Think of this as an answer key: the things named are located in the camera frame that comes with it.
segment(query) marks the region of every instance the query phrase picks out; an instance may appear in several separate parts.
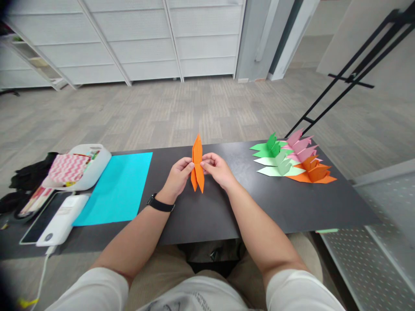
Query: white cable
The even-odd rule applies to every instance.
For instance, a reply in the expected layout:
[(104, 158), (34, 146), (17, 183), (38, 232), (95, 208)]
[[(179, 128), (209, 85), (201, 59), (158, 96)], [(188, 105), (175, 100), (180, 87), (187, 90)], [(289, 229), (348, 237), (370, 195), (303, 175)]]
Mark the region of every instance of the white cable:
[(45, 261), (43, 262), (42, 276), (40, 277), (40, 282), (39, 282), (38, 296), (35, 299), (36, 300), (36, 303), (33, 305), (33, 307), (30, 309), (30, 311), (33, 311), (36, 308), (36, 305), (39, 302), (40, 293), (42, 292), (43, 279), (45, 278), (45, 274), (46, 274), (46, 264), (48, 263), (48, 259), (53, 254), (53, 252), (55, 251), (55, 249), (56, 249), (56, 245), (55, 246), (49, 246), (48, 247), (48, 250), (46, 251)]

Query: white t-shirt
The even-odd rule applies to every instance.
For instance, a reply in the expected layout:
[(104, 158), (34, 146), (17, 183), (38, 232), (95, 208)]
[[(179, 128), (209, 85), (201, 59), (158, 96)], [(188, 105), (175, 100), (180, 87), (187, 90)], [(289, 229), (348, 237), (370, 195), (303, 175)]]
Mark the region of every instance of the white t-shirt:
[[(47, 311), (122, 311), (127, 299), (128, 284), (124, 277), (106, 268), (95, 268), (83, 274)], [(302, 270), (283, 270), (274, 275), (266, 299), (269, 311), (344, 311), (319, 280)], [(162, 310), (248, 310), (248, 307), (225, 282), (194, 276), (138, 309)]]

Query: black easel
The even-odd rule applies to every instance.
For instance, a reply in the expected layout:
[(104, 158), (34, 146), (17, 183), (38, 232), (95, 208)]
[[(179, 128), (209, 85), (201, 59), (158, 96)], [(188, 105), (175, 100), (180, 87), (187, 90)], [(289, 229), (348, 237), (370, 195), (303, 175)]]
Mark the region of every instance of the black easel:
[[(379, 42), (372, 48), (372, 50), (367, 54), (367, 56), (361, 61), (361, 63), (356, 67), (353, 73), (348, 77), (344, 78), (343, 74), (346, 70), (357, 60), (357, 58), (367, 49), (370, 43), (380, 34), (383, 28), (386, 27), (389, 23), (393, 23), (393, 26), (389, 31), (379, 40)], [(383, 52), (380, 54), (370, 65), (369, 63), (382, 51), (384, 47), (393, 39), (393, 37), (405, 26), (409, 26), (405, 31), (400, 34)], [(400, 13), (398, 9), (393, 10), (379, 25), (379, 27), (374, 31), (374, 33), (366, 40), (362, 47), (357, 51), (357, 53), (349, 60), (347, 65), (340, 71), (338, 75), (329, 74), (330, 77), (335, 78), (330, 85), (321, 93), (317, 100), (311, 105), (311, 107), (306, 111), (306, 113), (301, 117), (301, 119), (293, 126), (293, 128), (288, 132), (285, 137), (288, 137), (295, 128), (300, 124), (301, 121), (307, 121), (310, 125), (303, 132), (305, 134), (314, 124), (318, 122), (331, 108), (337, 104), (340, 99), (343, 98), (356, 84), (365, 86), (368, 88), (373, 88), (374, 86), (361, 83), (362, 80), (391, 50), (393, 50), (407, 35), (415, 29), (415, 1), (405, 10), (405, 12)], [(327, 92), (333, 87), (333, 85), (339, 81), (344, 80), (346, 83), (351, 83), (350, 86), (337, 97), (331, 104), (328, 106), (315, 120), (310, 119), (307, 115), (310, 111), (320, 102), (320, 100), (327, 94)]]

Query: charging cable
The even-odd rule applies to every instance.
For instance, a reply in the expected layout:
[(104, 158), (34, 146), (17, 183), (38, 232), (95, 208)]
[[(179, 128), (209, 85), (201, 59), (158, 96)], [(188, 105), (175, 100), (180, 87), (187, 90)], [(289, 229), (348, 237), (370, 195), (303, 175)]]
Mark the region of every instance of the charging cable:
[(45, 278), (45, 274), (46, 274), (46, 264), (48, 263), (49, 257), (55, 252), (56, 247), (57, 247), (57, 245), (49, 246), (48, 247), (48, 250), (46, 251), (45, 261), (43, 262), (42, 276), (40, 277), (40, 282), (39, 282), (38, 296), (36, 297), (35, 300), (33, 300), (32, 302), (30, 302), (31, 305), (33, 304), (33, 306), (30, 309), (30, 311), (33, 311), (36, 308), (37, 303), (39, 302), (40, 293), (42, 292), (43, 279)]

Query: khaki pants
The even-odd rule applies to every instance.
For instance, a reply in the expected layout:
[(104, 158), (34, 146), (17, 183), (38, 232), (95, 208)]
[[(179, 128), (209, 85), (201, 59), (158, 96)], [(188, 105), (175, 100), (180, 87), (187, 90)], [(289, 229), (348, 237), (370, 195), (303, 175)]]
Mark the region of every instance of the khaki pants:
[[(322, 281), (322, 269), (316, 250), (302, 234), (287, 237), (312, 274)], [(227, 279), (217, 272), (203, 270), (195, 274), (187, 264), (185, 254), (175, 245), (159, 246), (134, 279), (125, 310), (135, 311), (168, 290), (193, 276), (209, 276), (230, 284), (240, 293), (248, 307), (266, 310), (262, 276), (252, 258), (245, 252)]]

